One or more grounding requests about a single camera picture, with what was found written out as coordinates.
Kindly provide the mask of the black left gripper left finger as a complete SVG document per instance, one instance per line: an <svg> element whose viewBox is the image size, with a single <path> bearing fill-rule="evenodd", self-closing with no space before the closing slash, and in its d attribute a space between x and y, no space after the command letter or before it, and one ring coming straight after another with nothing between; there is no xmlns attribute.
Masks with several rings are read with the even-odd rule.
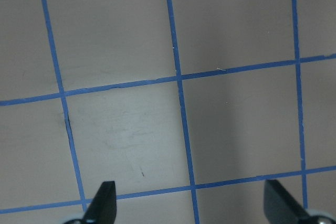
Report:
<svg viewBox="0 0 336 224"><path fill-rule="evenodd" d="M114 224L117 216L115 182L103 182L85 212L81 223Z"/></svg>

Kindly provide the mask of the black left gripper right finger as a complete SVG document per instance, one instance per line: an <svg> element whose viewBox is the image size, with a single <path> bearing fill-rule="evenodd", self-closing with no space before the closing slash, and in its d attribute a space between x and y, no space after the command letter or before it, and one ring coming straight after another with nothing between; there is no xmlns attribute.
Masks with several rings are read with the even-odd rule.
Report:
<svg viewBox="0 0 336 224"><path fill-rule="evenodd" d="M275 179L264 183L265 217L271 224L310 223L311 217L292 197L284 186Z"/></svg>

